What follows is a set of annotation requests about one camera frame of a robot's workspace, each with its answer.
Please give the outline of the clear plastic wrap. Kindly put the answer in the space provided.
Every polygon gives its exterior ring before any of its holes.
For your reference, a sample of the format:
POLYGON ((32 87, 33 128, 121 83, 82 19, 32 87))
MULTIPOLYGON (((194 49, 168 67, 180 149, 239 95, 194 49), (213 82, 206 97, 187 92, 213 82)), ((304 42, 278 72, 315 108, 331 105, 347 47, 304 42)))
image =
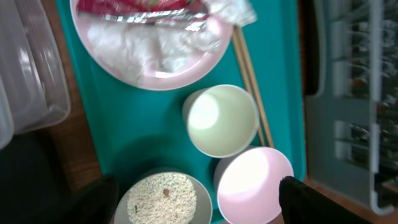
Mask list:
POLYGON ((244 27, 257 21, 249 0, 203 0, 209 13, 224 22, 244 27))

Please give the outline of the red foil snack wrapper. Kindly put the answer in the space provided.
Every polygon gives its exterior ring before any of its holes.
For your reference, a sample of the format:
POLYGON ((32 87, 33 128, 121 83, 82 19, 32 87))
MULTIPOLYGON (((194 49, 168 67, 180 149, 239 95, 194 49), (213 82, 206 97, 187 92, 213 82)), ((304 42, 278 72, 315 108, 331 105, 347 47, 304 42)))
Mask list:
POLYGON ((79 16, 127 24, 202 31, 209 18, 201 0, 78 0, 79 16))

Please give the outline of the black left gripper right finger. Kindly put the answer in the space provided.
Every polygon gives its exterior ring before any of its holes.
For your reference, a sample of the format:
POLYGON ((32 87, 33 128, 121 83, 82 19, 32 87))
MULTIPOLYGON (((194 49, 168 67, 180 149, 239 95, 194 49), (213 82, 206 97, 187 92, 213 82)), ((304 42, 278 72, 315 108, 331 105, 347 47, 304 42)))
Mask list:
POLYGON ((280 181, 279 204, 286 224, 370 224, 292 176, 280 181))

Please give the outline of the pink bowl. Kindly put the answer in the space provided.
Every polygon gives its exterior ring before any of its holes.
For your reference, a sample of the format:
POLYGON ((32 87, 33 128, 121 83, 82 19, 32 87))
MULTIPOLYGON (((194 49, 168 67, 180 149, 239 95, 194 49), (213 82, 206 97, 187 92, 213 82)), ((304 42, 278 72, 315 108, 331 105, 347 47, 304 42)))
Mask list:
POLYGON ((279 184, 294 176, 289 159, 277 149, 250 147, 221 159, 214 174, 216 201, 232 224, 265 224, 280 213, 279 184))

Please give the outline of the white tissue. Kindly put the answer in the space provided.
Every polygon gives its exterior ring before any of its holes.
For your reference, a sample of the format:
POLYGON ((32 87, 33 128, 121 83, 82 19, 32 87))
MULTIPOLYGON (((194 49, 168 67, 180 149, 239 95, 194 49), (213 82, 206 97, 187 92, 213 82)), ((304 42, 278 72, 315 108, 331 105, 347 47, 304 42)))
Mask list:
POLYGON ((217 52, 221 45, 220 38, 208 30, 190 32, 111 22, 95 22, 87 37, 94 56, 132 82, 142 80, 146 68, 176 72, 190 55, 217 52))

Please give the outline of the pale green cup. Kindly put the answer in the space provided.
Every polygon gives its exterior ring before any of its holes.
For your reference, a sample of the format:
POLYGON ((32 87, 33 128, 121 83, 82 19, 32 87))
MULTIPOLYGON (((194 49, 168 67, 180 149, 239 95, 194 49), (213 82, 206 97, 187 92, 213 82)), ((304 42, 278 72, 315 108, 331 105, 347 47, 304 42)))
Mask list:
POLYGON ((215 158, 239 154, 259 129, 253 96, 236 85, 216 85, 192 93, 183 102, 182 116, 193 145, 215 158))

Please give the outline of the cooked rice pile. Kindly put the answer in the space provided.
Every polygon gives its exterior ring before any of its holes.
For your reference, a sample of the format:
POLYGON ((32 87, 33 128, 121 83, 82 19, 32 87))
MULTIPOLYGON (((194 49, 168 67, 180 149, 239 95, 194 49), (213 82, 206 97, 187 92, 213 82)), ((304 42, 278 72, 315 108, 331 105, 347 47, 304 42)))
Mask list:
POLYGON ((134 224, 189 224, 196 207, 196 191, 184 174, 154 174, 128 192, 127 214, 134 224))

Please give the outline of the grey-green bowl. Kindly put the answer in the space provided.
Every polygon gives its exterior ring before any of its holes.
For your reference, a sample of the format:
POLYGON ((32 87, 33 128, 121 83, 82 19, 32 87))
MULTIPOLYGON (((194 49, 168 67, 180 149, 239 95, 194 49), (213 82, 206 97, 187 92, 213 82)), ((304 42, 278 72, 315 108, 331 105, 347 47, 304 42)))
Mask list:
MULTIPOLYGON (((149 177, 154 174, 160 174, 160 173, 166 173, 166 172, 158 172, 158 173, 148 174, 148 175, 146 175, 146 177, 149 177)), ((209 224, 209 223, 211 223, 211 218, 213 215, 213 205, 212 205, 211 197, 210 197, 207 189, 204 187, 204 185, 201 182, 199 182, 192 176, 187 175, 187 174, 184 174, 184 175, 186 175, 192 181, 194 189, 196 191, 196 196, 197 196, 197 207, 196 207, 196 211, 195 211, 193 220, 190 222, 190 224, 209 224)), ((129 190, 124 194, 124 196, 122 197, 121 201, 119 202, 119 204, 117 206, 117 209, 114 214, 114 224, 134 224, 134 223, 130 222, 129 216, 127 214, 127 200, 128 200, 129 190)))

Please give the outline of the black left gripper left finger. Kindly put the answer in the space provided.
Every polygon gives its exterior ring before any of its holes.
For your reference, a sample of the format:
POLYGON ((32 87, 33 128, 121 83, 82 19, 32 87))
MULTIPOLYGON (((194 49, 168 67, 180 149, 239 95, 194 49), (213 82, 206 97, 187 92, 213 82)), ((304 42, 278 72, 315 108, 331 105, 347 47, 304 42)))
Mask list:
POLYGON ((63 207, 60 223, 109 224, 118 203, 119 187, 106 175, 92 181, 70 198, 63 207))

